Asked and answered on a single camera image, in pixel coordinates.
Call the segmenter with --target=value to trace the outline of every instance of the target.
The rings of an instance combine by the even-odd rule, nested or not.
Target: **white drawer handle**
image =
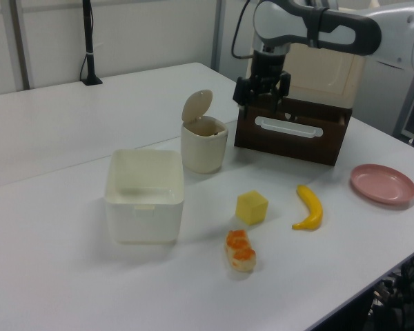
[[[258,116],[255,123],[261,128],[286,134],[293,134],[299,137],[314,138],[324,134],[321,128],[314,126],[305,126],[303,124],[280,121],[279,119],[269,119],[267,117]]]

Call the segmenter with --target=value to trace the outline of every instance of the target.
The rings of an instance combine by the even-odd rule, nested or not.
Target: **toy banana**
[[[310,210],[310,216],[304,219],[300,223],[292,225],[294,230],[316,230],[320,227],[324,211],[322,205],[312,190],[305,185],[297,186],[297,194],[304,201],[308,209]]]

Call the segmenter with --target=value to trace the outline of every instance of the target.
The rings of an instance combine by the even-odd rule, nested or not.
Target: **yellow cube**
[[[268,200],[253,190],[238,196],[236,216],[248,225],[260,223],[265,219],[267,207]]]

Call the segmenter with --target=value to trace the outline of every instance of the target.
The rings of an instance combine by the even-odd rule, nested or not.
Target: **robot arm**
[[[367,56],[414,71],[414,3],[352,12],[305,3],[261,0],[257,5],[251,76],[238,79],[233,97],[239,105],[247,105],[259,94],[271,93],[276,106],[288,95],[289,76],[282,68],[291,43]]]

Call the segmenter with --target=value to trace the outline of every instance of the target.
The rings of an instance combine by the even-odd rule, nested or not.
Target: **black stand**
[[[92,42],[92,17],[90,14],[90,0],[83,0],[84,37],[86,38],[86,61],[88,62],[88,77],[81,81],[86,86],[102,84],[95,74],[94,46]]]

